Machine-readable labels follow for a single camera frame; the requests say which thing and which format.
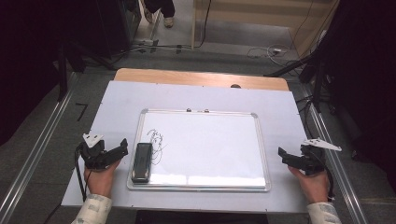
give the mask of sleeve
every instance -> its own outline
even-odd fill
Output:
[[[337,215],[332,203],[311,203],[307,206],[312,224],[340,224],[341,220]]]
[[[89,194],[72,224],[106,223],[107,215],[111,209],[111,204],[111,199],[107,197],[97,194]]]

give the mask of person's right hand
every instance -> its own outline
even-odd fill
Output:
[[[304,175],[300,170],[288,167],[292,174],[297,176],[303,193],[309,203],[325,203],[328,201],[329,179],[326,171],[315,175]]]

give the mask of whiteboard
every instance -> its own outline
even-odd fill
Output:
[[[254,113],[144,109],[129,189],[268,191],[270,177]],[[152,143],[147,184],[131,180],[137,143]]]

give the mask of white surface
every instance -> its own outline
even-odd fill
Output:
[[[156,110],[142,112],[134,142],[152,143],[151,178],[129,189],[267,191],[260,123],[255,114]],[[132,176],[134,155],[129,176]]]
[[[115,173],[113,205],[133,208],[235,211],[306,212],[306,201],[297,179],[277,155],[278,147],[300,155],[306,139],[292,93],[234,88],[178,86],[111,81],[93,122],[91,133],[105,137],[105,147],[118,147],[123,138],[131,145],[143,108],[209,109],[255,111],[260,118],[262,138],[272,189],[264,193],[129,191],[126,186],[132,147]],[[82,205],[76,172],[73,173],[62,205]]]

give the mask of black stand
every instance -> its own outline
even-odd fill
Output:
[[[319,54],[323,51],[323,48],[320,47],[321,45],[319,45],[319,47],[313,53],[302,58],[300,61],[292,63],[291,65],[284,67],[279,71],[267,76],[280,77],[283,74],[288,73],[289,71],[306,64],[303,72],[299,75],[299,79],[302,83],[308,83],[313,76],[316,76],[314,92],[312,94],[312,104],[314,105],[318,113],[320,113],[320,90],[324,77],[324,62],[321,60],[321,57],[319,57]]]
[[[346,7],[344,1],[340,1],[340,4],[336,9],[334,17],[332,19],[332,23],[330,24],[330,27],[327,31],[327,34],[320,41],[317,48],[310,55],[302,58],[300,61],[292,63],[291,65],[280,69],[279,71],[265,76],[280,77],[288,73],[289,71],[305,64],[305,68],[303,69],[303,72],[299,75],[299,79],[302,83],[308,83],[313,76],[316,76],[312,103],[318,113],[320,113],[320,90],[324,78],[324,62],[326,60],[326,52],[329,48],[331,48],[331,43],[335,41],[335,35],[338,32],[342,32],[342,30],[340,30],[341,24],[342,22],[346,21],[347,15],[350,13],[350,11],[351,7]]]
[[[62,41],[61,46],[58,50],[58,63],[59,63],[59,96],[58,102],[62,101],[67,93],[67,71],[66,71],[66,59],[70,62],[73,70],[76,72],[83,73],[86,64],[81,58],[81,55],[86,55],[92,58],[97,63],[103,65],[108,70],[116,71],[117,69],[110,63],[106,62],[101,57],[97,56],[90,50],[84,48],[73,41]]]

